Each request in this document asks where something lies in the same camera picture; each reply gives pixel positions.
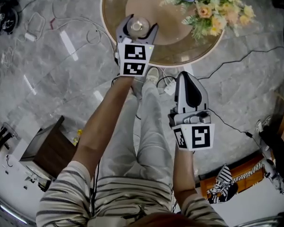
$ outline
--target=leg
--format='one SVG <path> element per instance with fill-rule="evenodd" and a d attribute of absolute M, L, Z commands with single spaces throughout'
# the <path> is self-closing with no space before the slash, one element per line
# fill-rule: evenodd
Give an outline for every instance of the leg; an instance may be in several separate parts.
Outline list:
<path fill-rule="evenodd" d="M 159 92 L 147 80 L 142 88 L 141 142 L 137 157 L 142 166 L 141 177 L 172 186 L 173 161 L 163 133 Z"/>
<path fill-rule="evenodd" d="M 114 134 L 101 158 L 99 179 L 106 176 L 124 176 L 137 162 L 133 147 L 133 123 L 138 106 L 136 96 L 129 93 Z"/>
<path fill-rule="evenodd" d="M 284 141 L 276 133 L 272 132 L 269 126 L 265 126 L 259 133 L 262 140 L 272 149 L 275 156 L 276 169 L 284 178 Z"/>

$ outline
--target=striped shirt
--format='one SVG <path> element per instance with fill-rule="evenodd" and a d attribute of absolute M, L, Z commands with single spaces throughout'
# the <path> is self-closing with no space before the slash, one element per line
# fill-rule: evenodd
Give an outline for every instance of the striped shirt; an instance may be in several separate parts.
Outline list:
<path fill-rule="evenodd" d="M 87 168 L 70 162 L 41 199 L 37 226 L 123 227 L 152 213 L 171 212 L 170 188 L 156 181 L 118 176 L 99 179 L 93 217 L 90 198 Z M 196 222 L 227 226 L 199 194 L 184 201 L 181 213 Z"/>

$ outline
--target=light gray pants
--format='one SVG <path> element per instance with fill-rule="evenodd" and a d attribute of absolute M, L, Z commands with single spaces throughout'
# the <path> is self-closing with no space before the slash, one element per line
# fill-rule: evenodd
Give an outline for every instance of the light gray pants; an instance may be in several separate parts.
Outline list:
<path fill-rule="evenodd" d="M 172 186 L 173 161 L 163 133 L 159 92 L 154 84 L 147 82 L 142 88 L 141 141 L 136 155 L 133 124 L 138 106 L 136 96 L 129 95 L 101 158 L 99 179 L 128 176 Z"/>

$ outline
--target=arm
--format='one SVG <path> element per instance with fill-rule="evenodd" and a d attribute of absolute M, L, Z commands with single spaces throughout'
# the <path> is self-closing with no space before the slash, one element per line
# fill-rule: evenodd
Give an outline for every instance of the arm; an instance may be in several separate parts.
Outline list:
<path fill-rule="evenodd" d="M 114 132 L 133 78 L 121 77 L 88 120 L 68 166 L 40 200 L 38 227 L 85 226 L 90 219 L 90 180 Z"/>
<path fill-rule="evenodd" d="M 186 198 L 196 193 L 193 163 L 193 152 L 179 150 L 176 146 L 173 185 L 180 208 Z"/>
<path fill-rule="evenodd" d="M 195 190 L 193 152 L 176 147 L 174 163 L 174 193 L 182 214 L 196 222 L 209 226 L 227 226 L 210 206 L 209 202 Z"/>
<path fill-rule="evenodd" d="M 119 77 L 86 123 L 73 161 L 82 163 L 92 176 L 115 129 L 133 77 Z"/>

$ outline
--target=sleeve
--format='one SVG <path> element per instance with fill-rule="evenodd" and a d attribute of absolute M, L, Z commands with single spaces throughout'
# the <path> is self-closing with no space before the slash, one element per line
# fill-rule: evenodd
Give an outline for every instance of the sleeve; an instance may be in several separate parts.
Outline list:
<path fill-rule="evenodd" d="M 72 161 L 40 200 L 37 226 L 86 226 L 90 219 L 89 206 L 89 172 L 81 163 Z"/>
<path fill-rule="evenodd" d="M 183 203 L 181 212 L 196 222 L 209 226 L 225 227 L 227 224 L 210 206 L 209 202 L 198 193 L 190 195 Z"/>

